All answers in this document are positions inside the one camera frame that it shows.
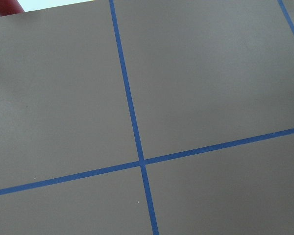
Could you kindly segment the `red cylindrical post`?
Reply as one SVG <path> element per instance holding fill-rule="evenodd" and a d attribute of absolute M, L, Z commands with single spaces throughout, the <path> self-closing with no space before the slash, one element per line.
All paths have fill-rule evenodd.
<path fill-rule="evenodd" d="M 17 0 L 0 0 L 0 17 L 23 12 L 24 10 Z"/>

